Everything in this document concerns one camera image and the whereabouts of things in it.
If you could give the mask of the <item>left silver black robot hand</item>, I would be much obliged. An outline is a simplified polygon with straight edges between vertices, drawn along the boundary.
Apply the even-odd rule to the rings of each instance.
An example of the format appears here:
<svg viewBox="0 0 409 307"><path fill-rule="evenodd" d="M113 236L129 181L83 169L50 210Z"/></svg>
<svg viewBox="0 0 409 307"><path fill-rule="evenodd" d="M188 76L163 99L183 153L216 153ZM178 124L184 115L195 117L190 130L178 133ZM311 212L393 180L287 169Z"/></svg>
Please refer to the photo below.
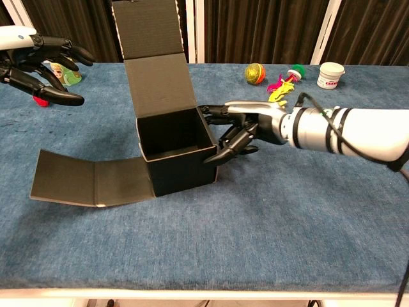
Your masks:
<svg viewBox="0 0 409 307"><path fill-rule="evenodd" d="M27 26L1 27L1 82L31 96L62 106L81 106L84 98L70 93L43 62L79 71L77 62L91 67L94 56L68 38L44 36Z"/></svg>

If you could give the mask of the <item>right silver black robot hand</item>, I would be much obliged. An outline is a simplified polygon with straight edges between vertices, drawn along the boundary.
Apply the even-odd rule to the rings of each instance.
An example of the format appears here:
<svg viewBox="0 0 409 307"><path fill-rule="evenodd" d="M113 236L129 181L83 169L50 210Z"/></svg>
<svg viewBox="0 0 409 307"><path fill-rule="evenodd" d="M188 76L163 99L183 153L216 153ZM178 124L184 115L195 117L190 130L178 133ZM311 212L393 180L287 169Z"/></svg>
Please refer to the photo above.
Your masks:
<svg viewBox="0 0 409 307"><path fill-rule="evenodd" d="M232 100L223 105L201 105L208 125L229 125L230 128L219 138L220 150L204 160L204 164L220 166L237 155L258 151L251 141L260 139L274 145L288 142L282 132L282 123L287 112L274 102Z"/></svg>

